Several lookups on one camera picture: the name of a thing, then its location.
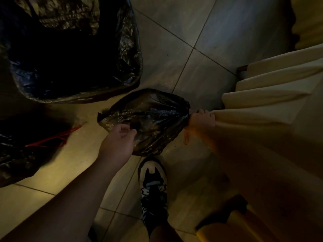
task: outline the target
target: right hand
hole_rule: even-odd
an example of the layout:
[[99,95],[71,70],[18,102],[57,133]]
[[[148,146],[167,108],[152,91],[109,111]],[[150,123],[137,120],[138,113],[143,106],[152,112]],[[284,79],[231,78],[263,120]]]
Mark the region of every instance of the right hand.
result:
[[199,109],[197,113],[193,113],[190,117],[188,126],[185,130],[195,135],[196,137],[202,138],[203,133],[210,127],[216,126],[215,115],[210,114],[207,110]]

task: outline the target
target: sneaker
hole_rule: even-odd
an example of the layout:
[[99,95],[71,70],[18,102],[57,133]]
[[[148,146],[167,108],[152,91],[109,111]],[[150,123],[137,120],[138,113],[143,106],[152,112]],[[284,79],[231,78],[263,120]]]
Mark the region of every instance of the sneaker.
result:
[[145,158],[138,168],[143,223],[151,232],[167,223],[167,178],[163,165],[155,157]]

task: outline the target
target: tile floor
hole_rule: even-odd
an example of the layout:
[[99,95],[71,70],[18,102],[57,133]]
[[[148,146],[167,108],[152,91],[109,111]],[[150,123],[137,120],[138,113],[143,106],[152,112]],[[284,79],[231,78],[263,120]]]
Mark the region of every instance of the tile floor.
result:
[[[194,110],[223,107],[221,95],[233,91],[238,80],[236,67],[291,50],[288,0],[131,1],[144,60],[140,88],[173,92]],[[106,135],[96,123],[97,112],[121,97],[50,106],[53,115],[76,116],[85,124],[33,177],[0,189],[0,237],[91,165]],[[169,222],[185,242],[198,241],[194,227],[237,191],[197,139],[184,146],[181,133],[161,158],[168,173]],[[132,156],[104,196],[94,221],[100,241],[148,241],[140,221],[139,162]]]

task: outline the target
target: left hand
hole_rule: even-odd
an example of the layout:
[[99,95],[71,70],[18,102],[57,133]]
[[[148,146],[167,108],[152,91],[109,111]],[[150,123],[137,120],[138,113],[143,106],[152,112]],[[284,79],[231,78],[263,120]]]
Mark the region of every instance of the left hand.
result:
[[115,125],[102,141],[98,159],[107,162],[119,171],[129,160],[137,131],[125,124]]

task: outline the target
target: beige fabric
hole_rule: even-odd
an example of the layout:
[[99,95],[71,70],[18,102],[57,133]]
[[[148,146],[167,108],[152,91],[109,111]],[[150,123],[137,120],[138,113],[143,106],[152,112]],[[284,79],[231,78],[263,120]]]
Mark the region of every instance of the beige fabric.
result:
[[323,177],[323,44],[249,65],[222,100],[219,126]]
[[300,36],[296,49],[323,43],[323,0],[291,0],[296,16],[292,28]]

